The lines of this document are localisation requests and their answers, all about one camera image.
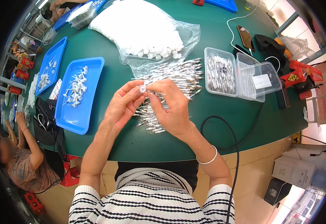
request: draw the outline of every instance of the bangle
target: bangle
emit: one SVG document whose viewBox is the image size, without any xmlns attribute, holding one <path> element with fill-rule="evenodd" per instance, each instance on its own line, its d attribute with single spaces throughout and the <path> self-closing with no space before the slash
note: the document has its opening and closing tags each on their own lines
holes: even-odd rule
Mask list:
<svg viewBox="0 0 326 224">
<path fill-rule="evenodd" d="M 22 134 L 24 133 L 24 131 L 27 129 L 27 127 L 22 131 Z"/>
<path fill-rule="evenodd" d="M 216 158 L 216 155 L 218 155 L 218 149 L 216 149 L 216 147 L 215 146 L 213 146 L 214 148 L 215 148 L 215 156 L 214 156 L 214 158 L 212 159 L 212 160 L 210 160 L 209 162 L 207 162 L 207 163 L 202 163 L 202 162 L 200 162 L 199 160 L 198 160 L 198 158 L 197 157 L 195 157 L 196 158 L 196 160 L 198 161 L 198 163 L 200 163 L 200 164 L 209 164 L 209 163 L 211 163 L 211 162 L 213 162 L 214 161 L 214 159 Z"/>
</svg>

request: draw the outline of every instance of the window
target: window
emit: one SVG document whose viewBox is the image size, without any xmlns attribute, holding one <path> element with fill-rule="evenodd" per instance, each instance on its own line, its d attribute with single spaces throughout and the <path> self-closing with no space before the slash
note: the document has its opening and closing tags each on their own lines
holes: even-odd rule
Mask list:
<svg viewBox="0 0 326 224">
<path fill-rule="evenodd" d="M 311 208 L 312 204 L 313 204 L 313 201 L 310 200 L 310 201 L 308 202 L 308 204 L 307 204 L 307 207 L 308 207 L 308 208 Z"/>
<path fill-rule="evenodd" d="M 304 211 L 302 212 L 302 216 L 306 216 L 307 215 L 307 213 L 308 213 L 308 209 L 304 209 Z"/>
</svg>

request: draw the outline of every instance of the silver bracelet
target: silver bracelet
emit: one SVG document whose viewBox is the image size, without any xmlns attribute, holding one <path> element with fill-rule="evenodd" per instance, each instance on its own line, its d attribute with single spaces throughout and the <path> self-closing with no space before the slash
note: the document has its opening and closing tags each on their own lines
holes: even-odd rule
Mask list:
<svg viewBox="0 0 326 224">
<path fill-rule="evenodd" d="M 215 148 L 215 156 L 214 156 L 214 158 L 212 159 L 212 160 L 210 160 L 209 162 L 207 162 L 207 163 L 202 163 L 202 162 L 200 162 L 199 160 L 198 160 L 198 158 L 197 157 L 195 157 L 196 158 L 196 160 L 198 161 L 198 163 L 200 163 L 200 164 L 209 164 L 209 163 L 211 163 L 211 162 L 213 162 L 214 161 L 214 159 L 216 158 L 216 155 L 218 155 L 218 149 L 216 149 L 216 147 L 215 146 L 213 146 L 214 148 Z"/>
</svg>

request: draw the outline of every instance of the metal pins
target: metal pins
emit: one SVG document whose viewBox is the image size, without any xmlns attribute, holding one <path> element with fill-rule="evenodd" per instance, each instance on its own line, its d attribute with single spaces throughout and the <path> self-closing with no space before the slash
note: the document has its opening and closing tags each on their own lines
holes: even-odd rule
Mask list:
<svg viewBox="0 0 326 224">
<path fill-rule="evenodd" d="M 200 75 L 204 71 L 197 71 L 202 67 L 200 62 L 201 58 L 187 60 L 178 60 L 177 62 L 164 63 L 159 66 L 155 66 L 149 75 L 140 77 L 139 79 L 144 81 L 144 85 L 150 85 L 156 81 L 169 78 L 171 79 L 187 97 L 188 101 L 193 100 L 193 96 L 202 90 L 199 84 L 199 80 L 202 79 Z M 165 102 L 161 93 L 155 92 L 159 97 L 164 109 L 168 109 L 168 104 Z M 158 122 L 154 111 L 152 109 L 150 99 L 146 100 L 140 105 L 134 113 L 134 116 L 138 116 L 139 123 L 136 127 L 142 126 L 144 130 L 147 130 L 150 134 L 158 134 L 165 132 L 165 129 Z"/>
<path fill-rule="evenodd" d="M 236 84 L 232 61 L 210 54 L 206 57 L 207 87 L 216 92 L 235 94 Z"/>
</svg>

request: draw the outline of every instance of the green table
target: green table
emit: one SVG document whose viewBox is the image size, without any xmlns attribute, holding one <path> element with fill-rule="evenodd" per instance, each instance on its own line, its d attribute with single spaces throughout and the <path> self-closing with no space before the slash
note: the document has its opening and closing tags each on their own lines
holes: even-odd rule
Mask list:
<svg viewBox="0 0 326 224">
<path fill-rule="evenodd" d="M 233 47 L 230 45 L 232 35 L 226 25 L 226 21 L 249 13 L 244 9 L 246 1 L 243 0 L 235 0 L 238 8 L 237 13 L 232 13 L 208 3 L 205 3 L 203 7 L 196 6 L 192 4 L 191 0 L 149 0 L 149 2 L 160 7 L 176 20 L 200 24 L 200 41 L 188 59 L 204 58 L 204 49 L 206 47 L 232 52 Z M 271 38 L 276 37 L 273 30 L 273 22 L 260 9 L 257 9 L 252 15 L 246 18 L 231 21 L 230 25 L 235 35 L 233 43 L 241 46 L 242 43 L 236 25 L 247 28 L 251 36 L 262 34 Z M 87 147 L 92 142 L 99 124 L 103 120 L 104 112 L 112 95 L 124 83 L 130 81 L 133 78 L 133 74 L 128 65 L 119 63 L 119 53 L 115 44 L 102 34 L 87 28 L 77 30 L 71 28 L 69 24 L 65 24 L 58 30 L 54 41 L 50 45 L 45 46 L 41 55 L 35 59 L 34 69 L 29 70 L 30 78 L 28 86 L 30 86 L 34 74 L 39 71 L 44 54 L 64 36 L 67 36 L 67 45 L 62 56 L 58 78 L 62 79 L 67 65 L 72 60 L 98 56 L 105 59 L 93 101 L 88 132 L 85 135 L 79 135 L 67 130 L 64 131 L 68 154 L 83 156 Z M 258 51 L 254 53 L 254 56 L 259 61 L 265 58 Z M 285 67 L 284 73 L 288 73 L 288 66 Z M 201 81 L 201 85 L 205 87 L 204 79 Z M 48 99 L 53 87 L 54 85 L 46 89 L 39 96 L 44 100 Z M 291 88 L 288 89 L 288 94 L 291 107 L 284 110 L 279 109 L 275 93 L 266 95 L 266 101 L 256 126 L 251 131 L 250 136 L 241 144 L 240 150 L 248 150 L 271 143 L 307 127 L 307 122 L 303 119 L 303 107 L 306 106 L 306 101 L 300 100 Z M 25 101 L 27 100 L 27 95 L 28 91 L 23 94 Z M 192 116 L 192 122 L 199 129 L 202 121 L 206 117 L 210 115 L 222 116 L 230 123 L 238 141 L 240 141 L 250 132 L 253 123 L 257 119 L 260 105 L 261 103 L 256 101 L 211 94 L 204 89 L 189 103 L 189 114 Z M 130 119 L 117 137 L 108 158 L 109 160 L 163 162 L 195 159 L 192 150 L 184 142 L 179 141 L 168 132 L 148 134 L 142 128 L 135 128 L 137 123 L 138 121 L 135 118 Z M 29 128 L 34 133 L 32 124 L 30 124 Z M 212 144 L 221 148 L 234 145 L 232 134 L 222 121 L 210 119 L 206 122 L 204 130 L 207 140 Z M 53 148 L 52 146 L 40 146 L 48 149 Z M 219 151 L 221 155 L 233 152 L 235 152 L 235 149 Z"/>
</svg>

